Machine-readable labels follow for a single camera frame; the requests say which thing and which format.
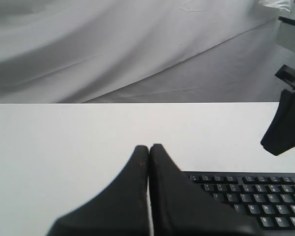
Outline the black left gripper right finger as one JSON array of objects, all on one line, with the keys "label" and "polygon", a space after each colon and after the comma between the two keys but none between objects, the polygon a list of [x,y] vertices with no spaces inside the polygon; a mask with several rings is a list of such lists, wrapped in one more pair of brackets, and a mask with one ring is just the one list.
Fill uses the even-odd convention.
[{"label": "black left gripper right finger", "polygon": [[258,222],[193,183],[161,144],[149,151],[149,194],[156,236],[260,236]]}]

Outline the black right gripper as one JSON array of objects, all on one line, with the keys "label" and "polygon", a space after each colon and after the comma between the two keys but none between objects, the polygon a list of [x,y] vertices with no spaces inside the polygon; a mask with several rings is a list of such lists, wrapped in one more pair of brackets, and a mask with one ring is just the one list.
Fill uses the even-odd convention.
[{"label": "black right gripper", "polygon": [[[275,77],[295,90],[295,69],[283,65]],[[288,90],[281,92],[276,114],[264,134],[261,145],[269,153],[279,156],[295,148],[295,93]]]}]

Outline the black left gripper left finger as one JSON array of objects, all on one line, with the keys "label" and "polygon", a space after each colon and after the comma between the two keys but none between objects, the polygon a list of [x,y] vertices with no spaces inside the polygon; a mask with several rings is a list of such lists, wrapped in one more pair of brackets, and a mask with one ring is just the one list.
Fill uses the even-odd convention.
[{"label": "black left gripper left finger", "polygon": [[148,154],[136,146],[118,176],[96,197],[58,218],[50,236],[147,236]]}]

